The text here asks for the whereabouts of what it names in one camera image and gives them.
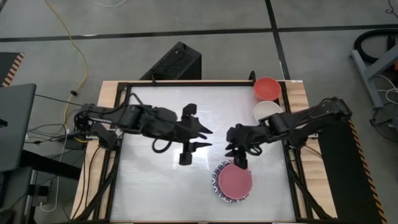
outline gray floor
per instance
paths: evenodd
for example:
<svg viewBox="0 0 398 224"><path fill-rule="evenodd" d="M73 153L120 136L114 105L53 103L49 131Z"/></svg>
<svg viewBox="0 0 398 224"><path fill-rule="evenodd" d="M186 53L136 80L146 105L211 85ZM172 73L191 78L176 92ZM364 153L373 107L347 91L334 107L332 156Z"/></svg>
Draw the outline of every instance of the gray floor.
<svg viewBox="0 0 398 224"><path fill-rule="evenodd" d="M263 0L127 0L117 8L104 8L89 0L49 1L73 35L271 27ZM116 4L117 0L101 2ZM387 1L271 0L271 3L278 27L398 22L384 12ZM397 1L392 3L398 8ZM280 39L291 79L304 81L311 105L324 97L337 96L353 110L353 121L386 217L389 223L398 223L397 145L370 127L371 100L353 61L348 58L355 38L365 31L286 32L280 33ZM8 0L0 13L0 38L55 35L65 35L65 31L44 0ZM283 79L272 33L78 40L76 44L87 57L89 77L75 101L96 103L103 80L139 79L177 41L202 53L203 79L247 79L251 70L259 77ZM365 47L378 56L385 51L385 39L367 41ZM43 95L66 100L68 92L84 75L82 60L69 41L3 42L0 51L25 52L12 84L34 82L37 93ZM64 107L62 103L36 98L30 127L61 123ZM50 142L40 147L26 146L26 149L50 156L59 153L62 146ZM65 160L72 163L79 155L70 154ZM39 179L48 177L41 174ZM37 223L66 220L61 205L74 196L75 189L76 182L61 179L58 208L53 213L37 209ZM71 204L66 203L68 214Z"/></svg>

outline orange and black stripe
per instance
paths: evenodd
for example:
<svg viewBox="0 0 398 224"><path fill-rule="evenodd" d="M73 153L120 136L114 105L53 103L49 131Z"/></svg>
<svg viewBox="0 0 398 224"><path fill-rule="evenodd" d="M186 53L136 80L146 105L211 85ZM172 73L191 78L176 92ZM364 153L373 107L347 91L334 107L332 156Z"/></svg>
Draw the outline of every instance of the orange and black stripe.
<svg viewBox="0 0 398 224"><path fill-rule="evenodd" d="M351 132L354 135L354 140L356 142L356 147L358 148L359 156L360 156L360 158L362 160L362 165L363 165L363 168L365 170L365 174L368 177L369 186L370 186L370 188L371 188L371 190L373 192L373 198L374 198L374 201L376 203L376 207L379 210L379 215L380 215L382 224L387 224L387 219L386 219L386 216L385 216L385 214L383 212L383 208L381 207L381 203L380 203L379 197L378 197L378 195L376 193L376 188L374 186L373 179L371 177L371 172L370 172L370 170L368 168L368 164L366 163L365 155L363 154L363 151L362 151L362 148L361 148L361 144L359 143L359 138L358 138L358 135L356 134L354 123L352 122L352 120L349 120L348 122L349 122L349 126L351 128Z"/></svg>
<svg viewBox="0 0 398 224"><path fill-rule="evenodd" d="M4 79L2 85L4 87L8 87L9 85L11 85L12 80L14 79L19 66L22 63L22 60L24 59L25 54L24 53L20 53L14 60L14 63L11 65L10 70L8 71L8 74L6 76L6 78Z"/></svg>

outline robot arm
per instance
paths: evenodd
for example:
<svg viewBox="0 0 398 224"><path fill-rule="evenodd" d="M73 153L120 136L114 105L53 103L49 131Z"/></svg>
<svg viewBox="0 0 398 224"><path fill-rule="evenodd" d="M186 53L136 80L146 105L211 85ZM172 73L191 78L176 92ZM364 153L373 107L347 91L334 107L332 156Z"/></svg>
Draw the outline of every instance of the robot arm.
<svg viewBox="0 0 398 224"><path fill-rule="evenodd" d="M297 113L272 114L260 119L258 126L237 124L227 132L229 152L225 156L234 157L235 165L247 169L246 153L261 155L261 144L287 139L291 146L303 147L309 135L341 119L349 119L351 114L343 100L331 98Z"/></svg>
<svg viewBox="0 0 398 224"><path fill-rule="evenodd" d="M184 107L181 120L177 121L177 115L173 111L151 105L121 105L111 109L85 104L75 116L75 126L82 135L97 136L99 145L110 150L119 149L119 138L114 131L108 131L103 123L116 125L128 134L141 134L153 138L152 150L156 153L165 152L173 142L183 143L180 165L189 165L192 163L192 153L197 148L211 145L202 142L190 143L191 139L197 137L206 139L202 133L212 134L193 116L196 112L197 106L189 104ZM158 139L169 143L163 149L156 149L155 142Z"/></svg>

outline yellow cable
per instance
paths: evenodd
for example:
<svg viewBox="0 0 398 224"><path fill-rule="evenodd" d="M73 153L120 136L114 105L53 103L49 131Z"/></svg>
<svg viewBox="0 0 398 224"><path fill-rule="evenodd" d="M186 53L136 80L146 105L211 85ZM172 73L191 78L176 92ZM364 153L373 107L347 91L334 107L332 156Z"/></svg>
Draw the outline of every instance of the yellow cable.
<svg viewBox="0 0 398 224"><path fill-rule="evenodd" d="M65 23L63 23L61 17L57 14L57 12L55 12L55 10L53 9L53 7L50 5L50 3L49 3L47 0L44 0L44 1L45 1L45 3L49 6L49 8L51 9L51 11L56 15L56 17L58 18L58 20L61 22L61 24L62 24L63 28L65 29L65 31L68 33L69 40L70 40L70 43L72 44L72 46L73 46L74 48L76 48L76 50L80 53L81 57L83 58L83 61L84 61L84 64L85 64L85 76L84 76L84 78L82 79L82 81L80 82L80 84L75 88L75 91L77 91L77 90L79 90L79 89L83 86L83 84L86 82L86 79L87 79L87 76L88 76L88 66L87 66L86 57L85 57L85 55L83 54L83 52L75 45L75 43L74 43L74 41L73 41L73 39L72 39L72 36L70 35L69 30L68 30L68 28L66 27ZM73 95L71 94L71 95L69 96L68 102L70 102L70 101L72 100L72 97L73 97ZM68 125L67 125L67 122L66 122L66 121L67 121L68 107L69 107L69 104L66 105L65 111L63 112L63 123L64 123L64 125L65 125L65 128L68 128Z"/></svg>
<svg viewBox="0 0 398 224"><path fill-rule="evenodd" d="M76 137L74 137L74 138L75 138L76 141L78 141L80 143L88 143L88 141L86 141L86 140L81 140L81 139L78 139Z"/></svg>

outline black speaker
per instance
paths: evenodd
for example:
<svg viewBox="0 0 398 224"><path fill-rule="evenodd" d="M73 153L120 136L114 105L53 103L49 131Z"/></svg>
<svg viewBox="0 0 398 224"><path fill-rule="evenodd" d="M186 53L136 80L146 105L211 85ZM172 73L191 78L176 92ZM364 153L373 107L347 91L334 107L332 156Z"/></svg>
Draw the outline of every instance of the black speaker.
<svg viewBox="0 0 398 224"><path fill-rule="evenodd" d="M201 53L178 42L140 80L201 80Z"/></svg>

